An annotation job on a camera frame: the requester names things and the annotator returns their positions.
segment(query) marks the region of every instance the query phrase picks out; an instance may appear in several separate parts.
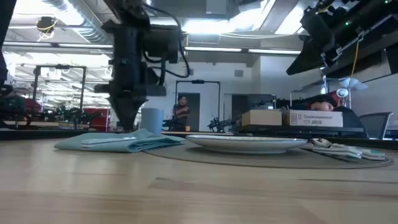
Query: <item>placemat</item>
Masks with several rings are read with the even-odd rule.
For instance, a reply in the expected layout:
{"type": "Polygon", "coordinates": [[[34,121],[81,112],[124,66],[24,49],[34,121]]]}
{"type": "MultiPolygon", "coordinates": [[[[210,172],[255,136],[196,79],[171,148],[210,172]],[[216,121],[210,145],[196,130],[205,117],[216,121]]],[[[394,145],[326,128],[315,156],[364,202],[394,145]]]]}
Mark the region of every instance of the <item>placemat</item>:
{"type": "Polygon", "coordinates": [[[206,150],[190,142],[182,146],[145,151],[145,153],[183,161],[204,162],[231,166],[270,167],[291,169],[360,169],[392,165],[394,161],[346,159],[328,157],[304,149],[290,149],[283,154],[232,154],[206,150]]]}

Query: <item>doorway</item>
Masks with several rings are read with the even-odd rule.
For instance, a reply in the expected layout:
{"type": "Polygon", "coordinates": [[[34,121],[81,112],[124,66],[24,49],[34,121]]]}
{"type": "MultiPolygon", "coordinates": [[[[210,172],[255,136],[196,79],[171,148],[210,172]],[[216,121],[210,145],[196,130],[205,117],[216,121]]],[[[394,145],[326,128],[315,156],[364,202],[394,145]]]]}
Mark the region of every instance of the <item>doorway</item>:
{"type": "Polygon", "coordinates": [[[187,126],[191,131],[199,131],[200,124],[200,93],[178,93],[178,97],[185,96],[190,109],[187,126]]]}

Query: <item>white plate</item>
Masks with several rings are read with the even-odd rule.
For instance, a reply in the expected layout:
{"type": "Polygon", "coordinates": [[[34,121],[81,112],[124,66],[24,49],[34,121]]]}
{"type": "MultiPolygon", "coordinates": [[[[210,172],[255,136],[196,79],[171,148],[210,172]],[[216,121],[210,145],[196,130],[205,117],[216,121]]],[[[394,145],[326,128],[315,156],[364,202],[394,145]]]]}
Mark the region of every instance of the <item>white plate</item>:
{"type": "Polygon", "coordinates": [[[190,135],[187,140],[211,151],[275,154],[307,143],[304,139],[190,135]]]}

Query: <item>person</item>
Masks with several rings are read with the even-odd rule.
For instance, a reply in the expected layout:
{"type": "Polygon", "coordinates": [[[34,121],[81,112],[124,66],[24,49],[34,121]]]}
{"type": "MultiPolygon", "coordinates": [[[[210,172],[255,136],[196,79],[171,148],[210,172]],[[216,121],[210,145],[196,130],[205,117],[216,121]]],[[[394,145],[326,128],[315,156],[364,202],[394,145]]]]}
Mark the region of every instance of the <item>person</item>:
{"type": "Polygon", "coordinates": [[[345,107],[338,106],[337,102],[333,97],[327,94],[317,95],[311,98],[309,103],[309,108],[311,110],[317,111],[335,111],[343,113],[343,127],[344,128],[363,128],[364,133],[355,134],[352,137],[357,138],[367,138],[366,129],[359,119],[359,117],[354,113],[353,110],[345,107]]]}
{"type": "Polygon", "coordinates": [[[178,121],[177,125],[174,127],[174,131],[185,131],[189,114],[190,110],[187,105],[187,98],[185,96],[179,96],[178,103],[173,108],[173,115],[178,121]]]}

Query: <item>gray chair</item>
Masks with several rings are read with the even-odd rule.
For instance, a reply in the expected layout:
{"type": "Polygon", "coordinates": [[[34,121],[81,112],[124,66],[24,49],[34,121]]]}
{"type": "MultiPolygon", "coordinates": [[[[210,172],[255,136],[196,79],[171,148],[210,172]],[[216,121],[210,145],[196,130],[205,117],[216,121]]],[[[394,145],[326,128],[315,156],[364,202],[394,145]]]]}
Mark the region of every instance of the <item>gray chair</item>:
{"type": "Polygon", "coordinates": [[[359,117],[371,139],[384,138],[392,112],[366,114],[359,117]]]}

